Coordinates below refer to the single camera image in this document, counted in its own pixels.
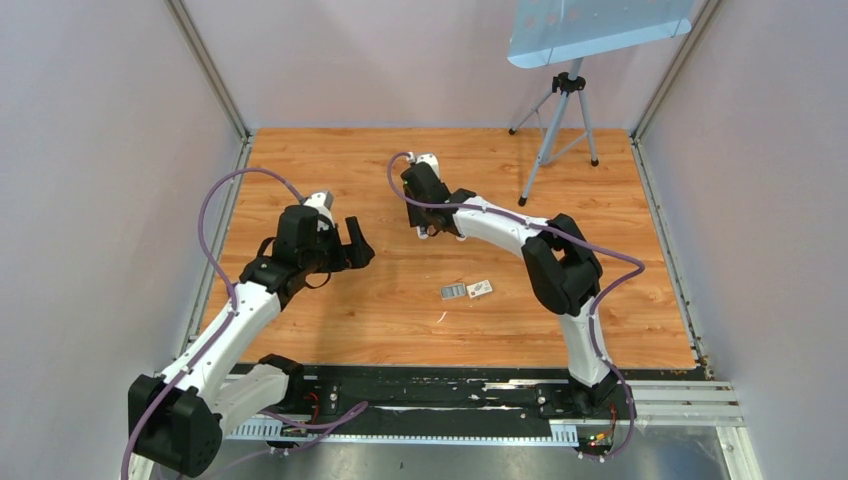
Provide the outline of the grey staple strips tray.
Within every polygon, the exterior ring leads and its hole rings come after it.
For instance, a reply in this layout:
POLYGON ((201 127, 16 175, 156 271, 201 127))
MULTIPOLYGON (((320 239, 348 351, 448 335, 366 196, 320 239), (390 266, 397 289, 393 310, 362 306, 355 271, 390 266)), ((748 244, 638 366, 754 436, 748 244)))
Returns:
POLYGON ((440 296, 443 300, 462 298, 466 295, 467 289, 464 283, 454 283, 440 288, 440 296))

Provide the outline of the white staple box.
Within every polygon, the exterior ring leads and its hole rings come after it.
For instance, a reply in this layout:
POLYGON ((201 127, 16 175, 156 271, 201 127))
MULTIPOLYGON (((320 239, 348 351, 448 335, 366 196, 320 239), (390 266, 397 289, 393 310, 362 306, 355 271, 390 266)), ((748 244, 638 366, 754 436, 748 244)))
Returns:
POLYGON ((466 286, 466 292, 470 299, 488 295, 493 292, 493 286, 489 280, 482 280, 466 286))

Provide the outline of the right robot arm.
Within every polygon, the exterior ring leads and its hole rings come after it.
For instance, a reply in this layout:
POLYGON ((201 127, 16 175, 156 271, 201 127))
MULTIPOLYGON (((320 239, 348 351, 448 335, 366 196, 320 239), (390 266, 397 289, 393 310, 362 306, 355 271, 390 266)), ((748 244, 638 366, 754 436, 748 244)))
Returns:
POLYGON ((412 160, 401 180, 409 221, 420 237, 474 238, 524 262, 535 298, 559 320, 575 404, 589 411, 604 403, 617 377, 596 312, 603 270, 576 222, 565 214, 529 217, 502 210, 472 191, 452 191, 433 161, 412 160))

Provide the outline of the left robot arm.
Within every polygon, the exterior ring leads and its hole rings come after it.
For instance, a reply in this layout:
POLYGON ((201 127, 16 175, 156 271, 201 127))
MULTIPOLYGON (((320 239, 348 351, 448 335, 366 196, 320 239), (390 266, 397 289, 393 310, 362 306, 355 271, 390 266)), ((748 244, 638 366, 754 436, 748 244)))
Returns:
POLYGON ((375 256, 356 217, 343 243, 329 209, 306 201, 280 214, 275 236, 235 283, 228 302, 198 339, 157 376, 141 375, 128 391, 128 457, 143 457, 197 478, 226 436, 261 410, 297 401, 303 367, 270 354, 232 383, 226 378, 255 337, 308 288, 314 274, 362 269, 375 256))

